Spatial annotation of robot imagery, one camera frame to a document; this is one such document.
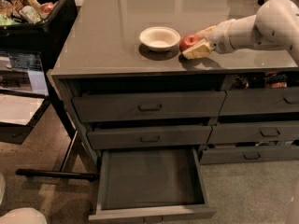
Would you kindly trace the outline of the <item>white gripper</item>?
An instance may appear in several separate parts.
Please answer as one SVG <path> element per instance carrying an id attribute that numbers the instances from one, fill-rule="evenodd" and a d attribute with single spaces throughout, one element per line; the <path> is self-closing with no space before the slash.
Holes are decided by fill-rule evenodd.
<path id="1" fill-rule="evenodd" d="M 230 40 L 230 28 L 234 22 L 235 19 L 223 21 L 197 32 L 196 35 L 204 39 L 185 49 L 183 56 L 190 60 L 208 57 L 213 50 L 219 54 L 234 52 L 235 48 Z"/>

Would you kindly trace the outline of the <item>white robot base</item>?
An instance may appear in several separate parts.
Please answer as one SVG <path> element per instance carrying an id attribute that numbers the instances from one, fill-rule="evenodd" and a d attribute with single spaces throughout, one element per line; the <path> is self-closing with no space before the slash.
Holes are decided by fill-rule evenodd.
<path id="1" fill-rule="evenodd" d="M 0 204 L 6 190 L 6 180 L 0 174 Z M 48 224 L 45 216 L 31 207 L 13 209 L 0 216 L 0 224 Z"/>

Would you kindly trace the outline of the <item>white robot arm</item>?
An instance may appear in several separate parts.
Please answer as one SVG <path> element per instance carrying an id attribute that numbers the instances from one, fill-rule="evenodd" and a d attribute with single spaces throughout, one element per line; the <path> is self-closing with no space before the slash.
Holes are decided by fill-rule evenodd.
<path id="1" fill-rule="evenodd" d="M 298 7 L 290 0 L 270 0 L 256 14 L 223 21 L 197 33 L 197 44 L 186 49 L 189 60 L 205 59 L 211 52 L 238 49 L 284 48 L 298 60 Z M 298 224 L 299 162 L 218 165 L 209 170 L 214 183 L 226 188 L 217 193 L 220 211 L 212 219 L 193 224 Z"/>

